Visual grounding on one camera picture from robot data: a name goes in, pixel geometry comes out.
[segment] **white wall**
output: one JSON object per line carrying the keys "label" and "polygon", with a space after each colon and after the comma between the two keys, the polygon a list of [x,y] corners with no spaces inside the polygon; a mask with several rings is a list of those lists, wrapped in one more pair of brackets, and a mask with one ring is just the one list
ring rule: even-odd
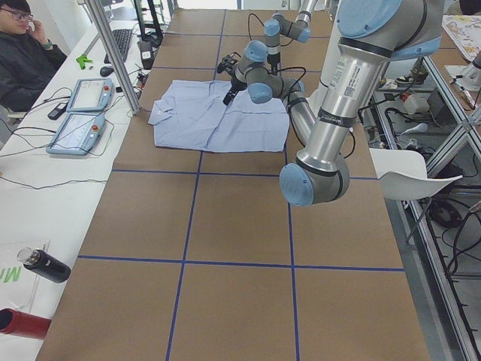
{"label": "white wall", "polygon": [[90,25],[76,0],[28,0],[34,17],[45,27],[47,37],[69,54]]}

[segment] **brown cardboard table surface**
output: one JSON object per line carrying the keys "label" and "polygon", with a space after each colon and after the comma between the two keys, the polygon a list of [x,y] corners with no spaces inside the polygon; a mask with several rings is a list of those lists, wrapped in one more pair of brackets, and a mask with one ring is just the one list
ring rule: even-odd
{"label": "brown cardboard table surface", "polygon": [[[174,14],[38,360],[428,359],[361,126],[347,194],[309,208],[278,186],[293,134],[280,153],[155,147],[153,102],[173,79],[227,80],[248,13]],[[331,28],[314,19],[313,46],[282,52],[308,95]]]}

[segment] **red bottle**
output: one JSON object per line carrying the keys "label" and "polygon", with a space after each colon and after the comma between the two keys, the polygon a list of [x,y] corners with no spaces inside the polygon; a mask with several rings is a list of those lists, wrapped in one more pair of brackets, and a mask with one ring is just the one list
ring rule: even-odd
{"label": "red bottle", "polygon": [[43,340],[50,326],[48,318],[26,314],[11,308],[0,311],[0,333]]}

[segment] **man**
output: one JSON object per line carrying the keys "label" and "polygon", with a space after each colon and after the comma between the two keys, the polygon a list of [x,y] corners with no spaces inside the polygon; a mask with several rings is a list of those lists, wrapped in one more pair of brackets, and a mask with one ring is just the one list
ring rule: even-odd
{"label": "man", "polygon": [[0,0],[0,49],[0,105],[27,111],[66,55],[33,19],[26,0]]}

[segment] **black jacket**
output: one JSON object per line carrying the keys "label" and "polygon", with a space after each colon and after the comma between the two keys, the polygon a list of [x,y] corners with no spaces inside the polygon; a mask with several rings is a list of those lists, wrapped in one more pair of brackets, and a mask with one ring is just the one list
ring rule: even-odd
{"label": "black jacket", "polygon": [[56,46],[45,50],[28,34],[0,32],[0,105],[27,111],[67,56]]}

